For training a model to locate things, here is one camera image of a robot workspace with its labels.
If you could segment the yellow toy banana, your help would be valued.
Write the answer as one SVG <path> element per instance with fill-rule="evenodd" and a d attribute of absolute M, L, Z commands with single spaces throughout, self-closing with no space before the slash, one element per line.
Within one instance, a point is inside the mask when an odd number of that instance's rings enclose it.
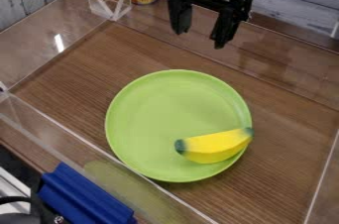
<path fill-rule="evenodd" d="M 197 164 L 213 164 L 232 158 L 250 143 L 250 127 L 194 136 L 174 141 L 176 153 Z"/>

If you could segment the green round plate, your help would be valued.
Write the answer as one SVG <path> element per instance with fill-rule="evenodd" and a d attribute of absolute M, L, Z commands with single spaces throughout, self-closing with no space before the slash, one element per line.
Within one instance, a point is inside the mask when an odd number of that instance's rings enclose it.
<path fill-rule="evenodd" d="M 212 75 L 184 69 L 129 82 L 103 119 L 106 142 L 118 159 L 146 177 L 169 182 L 201 180 L 232 166 L 242 151 L 213 164 L 197 164 L 174 148 L 178 140 L 234 129 L 252 129 L 241 96 Z"/>

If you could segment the blue plastic block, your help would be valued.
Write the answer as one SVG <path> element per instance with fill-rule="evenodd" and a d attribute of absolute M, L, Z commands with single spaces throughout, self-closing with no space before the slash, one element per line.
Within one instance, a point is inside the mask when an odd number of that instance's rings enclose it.
<path fill-rule="evenodd" d="M 133 210 L 66 164 L 41 180 L 39 198 L 73 224 L 137 224 Z"/>

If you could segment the clear acrylic front wall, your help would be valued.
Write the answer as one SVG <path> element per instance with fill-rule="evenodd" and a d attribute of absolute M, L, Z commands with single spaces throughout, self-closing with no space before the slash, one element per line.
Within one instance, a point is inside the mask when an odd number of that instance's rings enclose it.
<path fill-rule="evenodd" d="M 58 165 L 125 204 L 145 224 L 217 224 L 110 154 L 13 95 L 0 82 L 0 141 L 41 171 Z"/>

